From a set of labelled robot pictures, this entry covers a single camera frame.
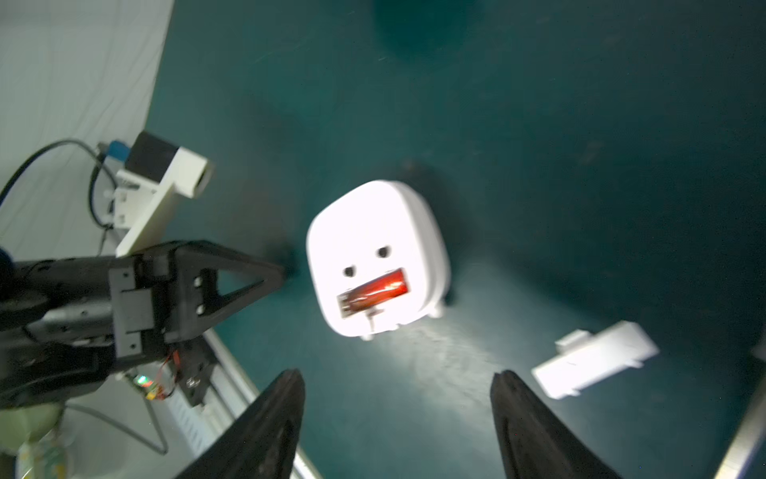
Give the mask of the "green table mat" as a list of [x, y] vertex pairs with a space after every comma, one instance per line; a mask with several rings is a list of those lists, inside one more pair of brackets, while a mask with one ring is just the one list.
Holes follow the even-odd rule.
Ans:
[[[326, 478], [500, 478], [490, 387], [576, 329], [644, 367], [550, 407], [626, 478], [711, 478], [764, 365], [761, 1], [179, 1], [147, 119], [210, 159], [172, 239], [285, 265], [217, 332], [258, 388], [297, 368]], [[305, 239], [398, 180], [452, 263], [440, 319], [325, 323]]]

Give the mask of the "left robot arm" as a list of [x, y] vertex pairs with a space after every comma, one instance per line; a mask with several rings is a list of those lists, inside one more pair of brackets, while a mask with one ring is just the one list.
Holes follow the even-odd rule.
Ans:
[[280, 289], [285, 270], [209, 241], [125, 257], [1, 257], [1, 406], [65, 402], [117, 372], [173, 359]]

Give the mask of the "white alarm clock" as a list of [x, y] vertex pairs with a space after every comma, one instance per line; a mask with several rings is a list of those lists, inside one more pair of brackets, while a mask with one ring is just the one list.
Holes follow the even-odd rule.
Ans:
[[[321, 313], [338, 335], [370, 340], [444, 313], [444, 239], [425, 199], [404, 183], [368, 182], [327, 206], [308, 228], [306, 255]], [[341, 316], [339, 295], [395, 269], [404, 269], [409, 293]]]

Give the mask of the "white battery cover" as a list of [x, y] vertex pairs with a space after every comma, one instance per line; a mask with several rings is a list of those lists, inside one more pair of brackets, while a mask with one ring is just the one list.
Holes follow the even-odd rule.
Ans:
[[532, 369], [547, 397], [561, 400], [629, 368], [638, 369], [659, 353], [656, 343], [632, 321], [620, 321], [593, 335], [577, 329], [556, 341], [558, 354]]

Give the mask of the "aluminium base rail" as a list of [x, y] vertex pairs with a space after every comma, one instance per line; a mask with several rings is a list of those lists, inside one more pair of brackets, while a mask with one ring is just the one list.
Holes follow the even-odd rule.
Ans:
[[[181, 389], [178, 411], [185, 413], [179, 418], [179, 425], [190, 429], [188, 440], [195, 451], [194, 463], [261, 392], [214, 331], [181, 343], [174, 350], [172, 369]], [[293, 471], [288, 478], [320, 476], [298, 443]]]

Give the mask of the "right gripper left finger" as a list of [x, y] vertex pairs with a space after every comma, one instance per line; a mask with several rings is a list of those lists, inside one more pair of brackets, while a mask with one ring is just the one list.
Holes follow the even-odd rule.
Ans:
[[288, 478], [305, 403], [299, 370], [283, 371], [181, 478]]

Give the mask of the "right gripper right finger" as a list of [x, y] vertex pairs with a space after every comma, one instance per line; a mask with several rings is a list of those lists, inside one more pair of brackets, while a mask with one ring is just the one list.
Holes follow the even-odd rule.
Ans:
[[495, 429], [508, 478], [616, 478], [510, 370], [496, 373], [490, 389]]

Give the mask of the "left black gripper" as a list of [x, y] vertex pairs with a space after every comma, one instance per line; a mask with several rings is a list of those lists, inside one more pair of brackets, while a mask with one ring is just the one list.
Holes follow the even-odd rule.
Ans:
[[23, 265], [23, 403], [64, 402], [164, 359], [278, 291], [285, 269], [209, 241]]

